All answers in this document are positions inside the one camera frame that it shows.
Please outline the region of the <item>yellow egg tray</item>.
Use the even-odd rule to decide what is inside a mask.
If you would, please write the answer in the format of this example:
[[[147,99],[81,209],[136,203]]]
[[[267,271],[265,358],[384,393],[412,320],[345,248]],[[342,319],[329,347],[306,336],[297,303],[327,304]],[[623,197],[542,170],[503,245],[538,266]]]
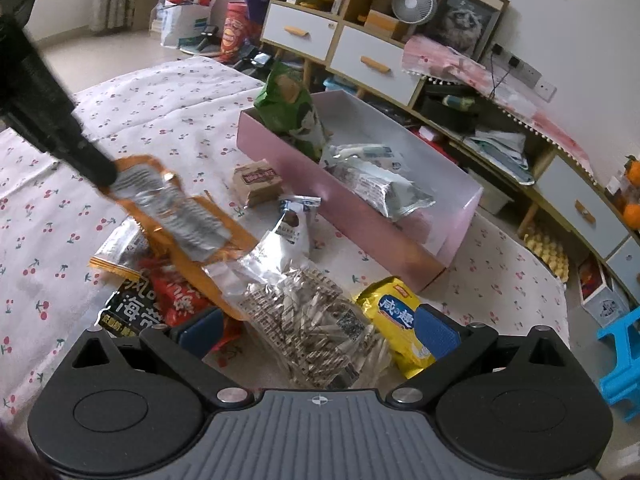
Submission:
[[[570,278],[570,259],[559,240],[548,231],[531,224],[524,232],[525,247],[563,284]]]

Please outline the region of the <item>grey storage bin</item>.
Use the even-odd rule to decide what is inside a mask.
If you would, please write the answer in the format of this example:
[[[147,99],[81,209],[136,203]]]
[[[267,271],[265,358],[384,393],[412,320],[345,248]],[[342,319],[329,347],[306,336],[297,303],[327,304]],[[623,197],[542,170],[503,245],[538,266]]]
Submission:
[[[471,168],[466,170],[466,172],[483,188],[483,194],[480,198],[480,206],[490,214],[496,216],[506,205],[513,203],[513,200],[509,195],[506,195],[506,193],[502,192],[500,188],[491,184]]]

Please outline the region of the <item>orange silver snack bag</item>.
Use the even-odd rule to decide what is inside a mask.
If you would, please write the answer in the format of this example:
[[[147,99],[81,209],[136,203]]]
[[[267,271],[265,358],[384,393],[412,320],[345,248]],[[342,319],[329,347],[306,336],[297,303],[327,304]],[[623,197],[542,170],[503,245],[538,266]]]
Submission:
[[[138,222],[154,252],[170,260],[178,273],[226,315],[246,315],[224,299],[209,276],[213,264],[242,258],[256,238],[206,196],[183,191],[179,177],[150,155],[111,162],[98,190]]]

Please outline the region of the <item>clear bag striped sticks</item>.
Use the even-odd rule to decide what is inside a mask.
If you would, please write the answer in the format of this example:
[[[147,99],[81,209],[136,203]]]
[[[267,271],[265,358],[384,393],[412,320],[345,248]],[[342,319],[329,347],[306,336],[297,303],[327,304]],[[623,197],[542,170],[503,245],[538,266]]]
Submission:
[[[388,341],[360,307],[275,232],[245,256],[206,272],[296,385],[373,387],[392,364]]]

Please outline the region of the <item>white blue snack packet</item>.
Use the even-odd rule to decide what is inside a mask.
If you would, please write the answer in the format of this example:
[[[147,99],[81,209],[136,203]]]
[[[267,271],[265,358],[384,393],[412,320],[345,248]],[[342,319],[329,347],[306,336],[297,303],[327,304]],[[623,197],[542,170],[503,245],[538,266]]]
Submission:
[[[321,163],[326,168],[335,166],[340,160],[358,158],[370,162],[383,169],[399,172],[405,167],[401,154],[385,144],[355,143],[327,146],[321,156]]]

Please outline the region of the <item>green chip bag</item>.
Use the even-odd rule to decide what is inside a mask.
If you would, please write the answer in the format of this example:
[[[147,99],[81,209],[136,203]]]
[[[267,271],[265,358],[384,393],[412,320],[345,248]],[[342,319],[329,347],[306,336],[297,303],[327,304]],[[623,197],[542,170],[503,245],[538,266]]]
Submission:
[[[330,136],[295,70],[275,62],[254,107],[266,128],[314,162],[320,160]]]

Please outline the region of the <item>pink cloth on cabinet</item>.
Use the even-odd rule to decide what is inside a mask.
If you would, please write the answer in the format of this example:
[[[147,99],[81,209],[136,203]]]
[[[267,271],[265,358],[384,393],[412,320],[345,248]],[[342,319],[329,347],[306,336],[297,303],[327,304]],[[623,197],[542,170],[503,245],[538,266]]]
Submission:
[[[500,110],[544,136],[582,168],[592,182],[596,182],[590,160],[582,147],[540,106],[508,84],[499,84],[494,80],[490,70],[472,58],[425,36],[414,35],[405,44],[401,67],[410,74],[461,81],[494,102]]]

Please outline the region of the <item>grey foil snack packet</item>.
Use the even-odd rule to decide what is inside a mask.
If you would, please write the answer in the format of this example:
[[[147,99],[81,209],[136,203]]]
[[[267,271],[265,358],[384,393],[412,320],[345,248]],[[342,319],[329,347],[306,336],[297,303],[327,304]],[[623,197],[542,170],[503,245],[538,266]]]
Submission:
[[[358,158],[340,160],[329,173],[386,219],[398,222],[415,211],[430,208],[435,199],[410,180]]]

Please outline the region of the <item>black seaweed snack bag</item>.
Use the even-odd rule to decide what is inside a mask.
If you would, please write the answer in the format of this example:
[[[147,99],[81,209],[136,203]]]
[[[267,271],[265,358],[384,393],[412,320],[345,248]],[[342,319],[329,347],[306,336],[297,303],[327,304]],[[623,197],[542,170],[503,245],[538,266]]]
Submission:
[[[96,325],[113,337],[134,337],[148,327],[162,324],[163,315],[147,278],[126,278],[100,311]]]

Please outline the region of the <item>white desk fan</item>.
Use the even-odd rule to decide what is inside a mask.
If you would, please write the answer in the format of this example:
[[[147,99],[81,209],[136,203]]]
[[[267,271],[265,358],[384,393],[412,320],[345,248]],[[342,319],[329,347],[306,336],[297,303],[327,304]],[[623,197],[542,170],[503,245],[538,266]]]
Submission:
[[[436,10],[436,0],[392,0],[395,18],[408,25],[423,25],[431,21]]]

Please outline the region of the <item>orange fruit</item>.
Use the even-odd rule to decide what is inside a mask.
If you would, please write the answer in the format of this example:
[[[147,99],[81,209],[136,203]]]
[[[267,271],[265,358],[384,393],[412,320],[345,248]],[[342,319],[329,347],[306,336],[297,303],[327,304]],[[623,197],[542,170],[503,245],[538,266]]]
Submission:
[[[640,160],[629,155],[625,164],[625,176],[635,188],[640,188]]]
[[[623,220],[626,226],[633,231],[640,230],[640,204],[626,203],[623,211]]]

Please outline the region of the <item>white shopping bag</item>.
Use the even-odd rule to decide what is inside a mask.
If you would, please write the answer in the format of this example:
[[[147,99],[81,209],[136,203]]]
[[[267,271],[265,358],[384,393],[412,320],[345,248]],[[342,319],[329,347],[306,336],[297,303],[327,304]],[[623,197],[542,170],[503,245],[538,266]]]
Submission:
[[[160,45],[169,49],[180,49],[197,44],[209,25],[216,0],[186,0],[180,4],[166,4]]]

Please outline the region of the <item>red snack packet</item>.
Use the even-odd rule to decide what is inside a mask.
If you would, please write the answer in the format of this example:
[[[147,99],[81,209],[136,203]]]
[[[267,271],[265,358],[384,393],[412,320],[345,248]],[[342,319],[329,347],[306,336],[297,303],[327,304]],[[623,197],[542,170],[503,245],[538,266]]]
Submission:
[[[153,286],[160,313],[170,328],[186,322],[201,310],[219,308],[189,284],[168,260],[145,257],[140,260],[140,269]],[[243,323],[224,313],[224,334],[212,351],[221,350],[226,344],[238,340],[242,333]]]

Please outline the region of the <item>wooden white tv cabinet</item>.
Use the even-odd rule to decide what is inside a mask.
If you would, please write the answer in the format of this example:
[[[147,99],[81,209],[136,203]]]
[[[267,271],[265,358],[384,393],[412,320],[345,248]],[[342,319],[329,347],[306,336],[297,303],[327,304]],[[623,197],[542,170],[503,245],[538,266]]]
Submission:
[[[400,41],[367,26],[374,0],[270,0],[262,42],[304,60],[303,80],[319,65],[346,78],[359,93],[391,102],[449,139],[462,154],[532,199],[573,232],[631,299],[639,297],[639,237],[606,199],[586,153],[537,105],[488,69],[423,36]],[[426,109],[427,96],[460,87],[488,112],[504,116],[542,147],[519,177],[473,145],[471,135],[445,125]]]

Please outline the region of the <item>blue plastic stool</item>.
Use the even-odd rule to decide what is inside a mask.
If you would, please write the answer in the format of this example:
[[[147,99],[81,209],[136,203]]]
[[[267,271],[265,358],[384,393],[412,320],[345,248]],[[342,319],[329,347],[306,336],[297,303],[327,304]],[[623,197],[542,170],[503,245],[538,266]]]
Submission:
[[[609,406],[626,402],[624,416],[630,422],[639,415],[639,308],[597,332],[600,341],[611,339],[615,350],[613,369],[599,380],[600,393]]]

